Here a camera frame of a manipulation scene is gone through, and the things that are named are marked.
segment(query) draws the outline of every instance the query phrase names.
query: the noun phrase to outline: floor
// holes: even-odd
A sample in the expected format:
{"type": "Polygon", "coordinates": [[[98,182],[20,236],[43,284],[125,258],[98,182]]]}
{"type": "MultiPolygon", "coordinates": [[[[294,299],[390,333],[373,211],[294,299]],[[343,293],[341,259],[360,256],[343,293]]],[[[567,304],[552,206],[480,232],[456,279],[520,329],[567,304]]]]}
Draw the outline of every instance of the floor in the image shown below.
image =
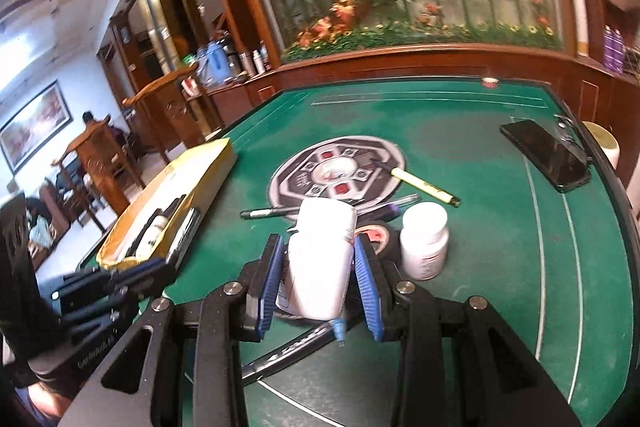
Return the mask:
{"type": "MultiPolygon", "coordinates": [[[[173,150],[167,153],[170,160],[176,159],[185,147],[183,144],[178,145],[173,150]]],[[[138,167],[142,171],[142,181],[148,184],[153,178],[155,178],[160,171],[164,168],[164,162],[159,153],[148,154],[144,156],[138,163],[138,167]]],[[[130,186],[125,190],[125,194],[129,201],[135,200],[142,192],[137,185],[130,186]]],[[[108,227],[116,220],[116,214],[111,210],[111,207],[107,205],[106,208],[100,209],[96,212],[98,221],[102,223],[104,227],[108,227]]],[[[98,242],[102,233],[97,225],[88,217],[84,216],[82,219],[82,225],[77,221],[74,221],[69,230],[65,233],[60,242],[54,248],[51,255],[40,265],[36,272],[36,279],[41,282],[52,277],[61,275],[63,273],[69,273],[76,270],[76,266],[80,260],[89,252],[93,246],[98,242]]]]}

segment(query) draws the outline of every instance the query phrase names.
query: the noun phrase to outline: picture frame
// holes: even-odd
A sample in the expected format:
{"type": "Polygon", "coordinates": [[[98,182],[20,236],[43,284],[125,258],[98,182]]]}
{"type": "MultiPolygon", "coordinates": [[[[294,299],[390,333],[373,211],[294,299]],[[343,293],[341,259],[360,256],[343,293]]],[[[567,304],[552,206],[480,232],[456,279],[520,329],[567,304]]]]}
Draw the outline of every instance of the picture frame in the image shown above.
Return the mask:
{"type": "Polygon", "coordinates": [[[13,174],[73,121],[55,80],[23,105],[1,128],[0,148],[13,174]]]}

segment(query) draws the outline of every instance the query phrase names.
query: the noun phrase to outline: white wall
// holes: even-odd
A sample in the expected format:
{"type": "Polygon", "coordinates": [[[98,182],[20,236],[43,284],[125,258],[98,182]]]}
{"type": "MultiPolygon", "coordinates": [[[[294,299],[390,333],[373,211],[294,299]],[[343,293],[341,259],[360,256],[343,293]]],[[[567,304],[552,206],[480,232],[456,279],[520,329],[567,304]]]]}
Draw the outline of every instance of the white wall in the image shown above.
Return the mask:
{"type": "MultiPolygon", "coordinates": [[[[63,130],[51,138],[23,165],[15,175],[15,180],[25,194],[32,194],[46,176],[55,172],[51,161],[59,158],[65,152],[66,146],[84,130],[82,113],[92,111],[97,120],[107,114],[116,126],[127,130],[124,118],[111,92],[111,87],[104,75],[100,62],[90,52],[82,52],[72,57],[68,62],[60,64],[55,69],[46,71],[40,82],[30,87],[20,97],[16,98],[14,107],[2,112],[0,126],[4,125],[21,107],[26,105],[39,91],[58,80],[60,89],[73,117],[63,130]]],[[[0,197],[7,194],[6,185],[11,180],[11,171],[4,159],[0,157],[0,197]]]]}

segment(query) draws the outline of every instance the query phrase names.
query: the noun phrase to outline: green table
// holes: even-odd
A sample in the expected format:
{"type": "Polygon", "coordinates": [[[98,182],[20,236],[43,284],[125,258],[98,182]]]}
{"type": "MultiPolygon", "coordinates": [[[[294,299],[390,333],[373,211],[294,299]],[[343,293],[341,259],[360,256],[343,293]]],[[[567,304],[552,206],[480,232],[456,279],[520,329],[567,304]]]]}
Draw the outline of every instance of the green table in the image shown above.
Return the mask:
{"type": "MultiPolygon", "coordinates": [[[[166,294],[177,303],[203,298],[257,258],[269,233],[285,233],[283,218],[238,217],[268,205],[270,176],[284,160],[331,137],[381,137],[400,147],[408,171],[462,199],[460,208],[447,207],[444,270],[423,285],[442,298],[489,299],[583,425],[597,425],[635,367],[636,273],[628,256],[636,230],[620,219],[628,208],[612,197],[621,187],[605,181],[610,166],[591,166],[588,185],[559,194],[498,131],[530,118],[558,136],[554,114],[562,111],[532,82],[488,89],[473,78],[402,78],[283,92],[226,134],[238,161],[166,294]]],[[[394,197],[412,192],[401,184],[394,197]]],[[[242,345],[243,363],[302,331],[274,321],[265,341],[242,345]]],[[[398,349],[375,343],[359,325],[343,348],[330,344],[246,387],[251,425],[388,425],[398,349]]]]}

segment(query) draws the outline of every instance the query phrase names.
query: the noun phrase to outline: smartphone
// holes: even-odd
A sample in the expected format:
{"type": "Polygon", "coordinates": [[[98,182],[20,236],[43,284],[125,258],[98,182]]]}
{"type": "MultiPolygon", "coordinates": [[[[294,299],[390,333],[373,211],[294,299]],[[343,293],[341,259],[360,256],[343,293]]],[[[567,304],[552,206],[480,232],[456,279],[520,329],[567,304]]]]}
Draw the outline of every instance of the smartphone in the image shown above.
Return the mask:
{"type": "Polygon", "coordinates": [[[558,192],[568,192],[591,179],[588,165],[533,120],[501,125],[500,132],[531,160],[558,192]]]}

